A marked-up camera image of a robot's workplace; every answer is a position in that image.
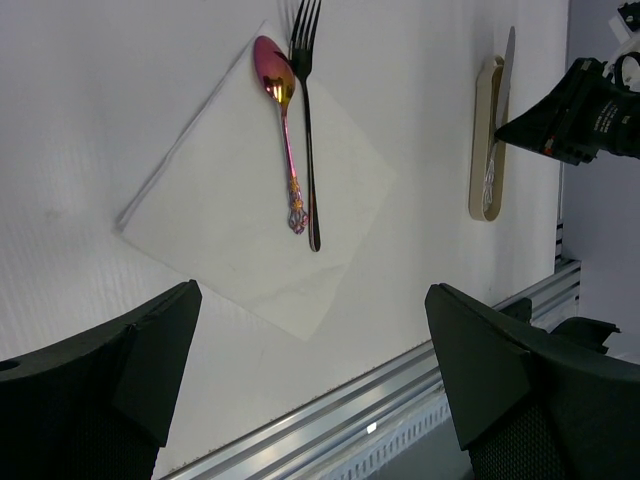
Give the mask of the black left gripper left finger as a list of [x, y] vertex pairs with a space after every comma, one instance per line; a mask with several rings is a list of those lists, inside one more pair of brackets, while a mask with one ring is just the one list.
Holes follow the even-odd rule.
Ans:
[[202, 294], [136, 309], [1, 363], [4, 479], [149, 479], [169, 431]]

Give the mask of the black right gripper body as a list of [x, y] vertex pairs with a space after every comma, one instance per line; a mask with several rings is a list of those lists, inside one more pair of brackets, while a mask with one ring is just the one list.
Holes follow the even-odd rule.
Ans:
[[639, 156], [639, 93], [625, 83], [624, 63], [639, 63], [629, 52], [614, 62], [613, 73], [594, 58], [574, 61], [560, 82], [560, 100], [546, 132], [544, 154], [578, 165], [599, 152]]

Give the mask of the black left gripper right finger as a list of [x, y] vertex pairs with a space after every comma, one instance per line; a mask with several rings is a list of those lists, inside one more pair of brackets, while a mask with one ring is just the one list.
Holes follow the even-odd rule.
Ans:
[[478, 479], [635, 479], [639, 367], [447, 284], [425, 298], [460, 448]]

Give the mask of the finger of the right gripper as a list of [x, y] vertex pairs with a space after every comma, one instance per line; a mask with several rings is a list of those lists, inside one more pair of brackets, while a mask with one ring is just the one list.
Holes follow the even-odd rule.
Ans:
[[494, 139], [543, 155], [553, 155], [560, 125], [567, 117], [572, 87], [568, 75], [537, 104], [494, 133]]

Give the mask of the silver table knife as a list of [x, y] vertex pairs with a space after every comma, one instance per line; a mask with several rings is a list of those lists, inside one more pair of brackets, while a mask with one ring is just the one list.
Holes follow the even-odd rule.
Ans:
[[[511, 26], [509, 30], [509, 36], [507, 41], [507, 47], [504, 56], [502, 75], [499, 84], [498, 97], [495, 109], [495, 125], [494, 130], [497, 131], [504, 123], [505, 116], [507, 115], [507, 105], [509, 99], [511, 75], [514, 64], [516, 44], [516, 31], [515, 27]], [[484, 176], [483, 184], [483, 212], [487, 213], [493, 203], [493, 191], [495, 181], [495, 158], [497, 153], [497, 140], [492, 139], [490, 156], [488, 160], [488, 166]]]

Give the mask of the black fork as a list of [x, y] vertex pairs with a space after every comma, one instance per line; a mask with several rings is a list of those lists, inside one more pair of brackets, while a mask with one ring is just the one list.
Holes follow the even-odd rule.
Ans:
[[289, 41], [289, 63], [302, 88], [306, 157], [309, 190], [309, 241], [313, 252], [321, 250], [321, 234], [317, 210], [317, 195], [314, 172], [311, 107], [307, 80], [313, 69], [313, 53], [321, 1], [301, 1], [296, 13]]

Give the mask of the iridescent pink spoon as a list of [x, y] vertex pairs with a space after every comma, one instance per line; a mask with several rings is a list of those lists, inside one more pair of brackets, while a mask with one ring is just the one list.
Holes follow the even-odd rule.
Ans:
[[295, 93], [294, 74], [282, 50], [266, 35], [259, 35], [254, 40], [253, 61], [259, 82], [268, 96], [274, 100], [279, 110], [288, 175], [288, 225], [295, 234], [302, 234], [308, 224], [308, 215], [305, 211], [292, 155], [287, 117], [288, 107]]

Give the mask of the beige oval cutlery tray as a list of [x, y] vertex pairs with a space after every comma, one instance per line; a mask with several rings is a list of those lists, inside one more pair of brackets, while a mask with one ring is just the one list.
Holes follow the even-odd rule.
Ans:
[[476, 80], [468, 211], [481, 222], [495, 221], [502, 207], [506, 145], [494, 133], [503, 67], [501, 56], [488, 57]]

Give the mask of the aluminium front rail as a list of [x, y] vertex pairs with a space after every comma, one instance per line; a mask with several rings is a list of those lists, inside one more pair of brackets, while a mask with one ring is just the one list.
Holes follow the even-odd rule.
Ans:
[[158, 479], [294, 479], [444, 394], [427, 286], [394, 284], [288, 339], [205, 292]]

